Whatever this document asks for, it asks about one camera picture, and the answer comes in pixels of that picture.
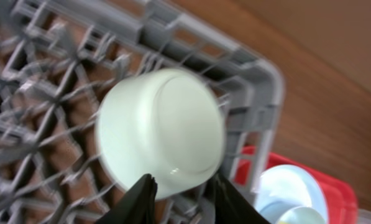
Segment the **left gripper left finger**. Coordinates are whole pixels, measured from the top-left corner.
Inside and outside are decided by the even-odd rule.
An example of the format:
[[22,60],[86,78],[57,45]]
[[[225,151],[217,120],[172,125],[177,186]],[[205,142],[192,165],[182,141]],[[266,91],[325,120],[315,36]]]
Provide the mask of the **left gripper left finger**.
[[158,185],[144,174],[95,224],[154,224]]

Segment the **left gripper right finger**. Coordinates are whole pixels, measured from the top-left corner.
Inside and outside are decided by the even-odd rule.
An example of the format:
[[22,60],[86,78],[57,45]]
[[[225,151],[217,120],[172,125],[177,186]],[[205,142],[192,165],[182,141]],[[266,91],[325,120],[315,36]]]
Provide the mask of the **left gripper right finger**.
[[269,224],[221,174],[214,176],[216,224]]

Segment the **grey dishwasher rack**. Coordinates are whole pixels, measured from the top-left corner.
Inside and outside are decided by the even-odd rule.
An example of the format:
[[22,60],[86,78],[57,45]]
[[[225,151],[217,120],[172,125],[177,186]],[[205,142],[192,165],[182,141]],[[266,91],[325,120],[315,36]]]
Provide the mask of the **grey dishwasher rack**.
[[104,93],[163,67],[194,72],[227,121],[220,172],[254,203],[285,82],[269,60],[165,1],[0,1],[0,223],[92,223],[120,191],[94,146]]

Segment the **light blue plate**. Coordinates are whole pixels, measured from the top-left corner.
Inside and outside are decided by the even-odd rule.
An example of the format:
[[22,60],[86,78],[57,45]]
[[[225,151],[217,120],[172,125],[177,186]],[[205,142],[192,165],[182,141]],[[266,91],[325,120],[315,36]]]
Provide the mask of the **light blue plate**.
[[279,165],[262,173],[254,207],[269,223],[295,207],[313,208],[329,222],[322,188],[309,172],[294,165]]

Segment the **small green bowl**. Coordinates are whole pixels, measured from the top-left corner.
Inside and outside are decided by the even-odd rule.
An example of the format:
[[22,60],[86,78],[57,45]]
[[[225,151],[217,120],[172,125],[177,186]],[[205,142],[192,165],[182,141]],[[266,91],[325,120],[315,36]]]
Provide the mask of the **small green bowl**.
[[280,215],[275,224],[326,224],[326,221],[313,208],[295,207]]

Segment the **red plastic tray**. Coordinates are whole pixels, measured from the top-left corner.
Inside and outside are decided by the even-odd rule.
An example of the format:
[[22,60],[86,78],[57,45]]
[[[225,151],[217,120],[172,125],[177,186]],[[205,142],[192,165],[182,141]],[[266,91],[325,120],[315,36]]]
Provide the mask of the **red plastic tray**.
[[307,170],[318,182],[325,195],[330,224],[355,224],[358,215],[357,197],[350,185],[318,170],[271,152],[267,168],[290,164]]

